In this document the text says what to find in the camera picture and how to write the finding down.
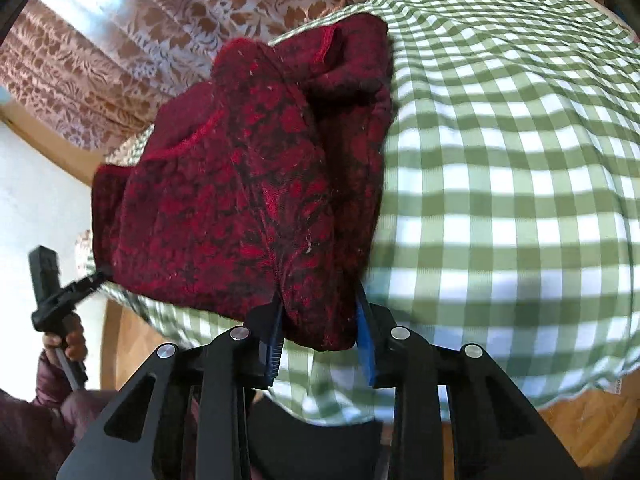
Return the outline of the person's left hand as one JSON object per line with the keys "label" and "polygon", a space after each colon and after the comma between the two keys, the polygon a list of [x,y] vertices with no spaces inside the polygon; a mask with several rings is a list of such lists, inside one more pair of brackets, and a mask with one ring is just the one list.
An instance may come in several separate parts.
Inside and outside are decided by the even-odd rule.
{"label": "person's left hand", "polygon": [[64,347],[66,358],[72,362],[83,363],[88,354],[84,328],[79,315],[73,312],[66,318],[66,321],[68,324],[65,339],[54,333],[44,333],[42,336],[44,353],[48,361],[58,368],[62,367],[56,353],[58,348]]}

